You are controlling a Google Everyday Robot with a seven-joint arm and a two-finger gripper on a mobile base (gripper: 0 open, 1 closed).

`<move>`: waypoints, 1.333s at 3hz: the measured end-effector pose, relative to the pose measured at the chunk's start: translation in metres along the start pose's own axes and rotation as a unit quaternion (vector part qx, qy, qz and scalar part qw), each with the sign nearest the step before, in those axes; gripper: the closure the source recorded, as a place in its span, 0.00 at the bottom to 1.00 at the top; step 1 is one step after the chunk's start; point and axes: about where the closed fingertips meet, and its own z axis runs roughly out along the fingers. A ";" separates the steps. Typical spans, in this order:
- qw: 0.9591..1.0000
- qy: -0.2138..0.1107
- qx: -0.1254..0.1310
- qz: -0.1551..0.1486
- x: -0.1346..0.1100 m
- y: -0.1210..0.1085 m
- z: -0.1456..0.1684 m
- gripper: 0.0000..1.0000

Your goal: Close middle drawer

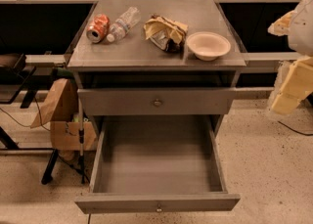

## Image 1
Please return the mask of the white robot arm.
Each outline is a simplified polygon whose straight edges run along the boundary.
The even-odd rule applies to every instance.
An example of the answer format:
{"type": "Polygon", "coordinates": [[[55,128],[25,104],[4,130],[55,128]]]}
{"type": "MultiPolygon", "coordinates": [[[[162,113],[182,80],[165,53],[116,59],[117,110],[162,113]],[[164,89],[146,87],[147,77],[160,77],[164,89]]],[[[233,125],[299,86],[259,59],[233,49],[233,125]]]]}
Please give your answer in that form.
{"type": "Polygon", "coordinates": [[[287,36],[289,47],[301,57],[278,68],[268,109],[271,114],[288,115],[313,92],[313,0],[302,0],[268,27],[276,36],[287,36]]]}

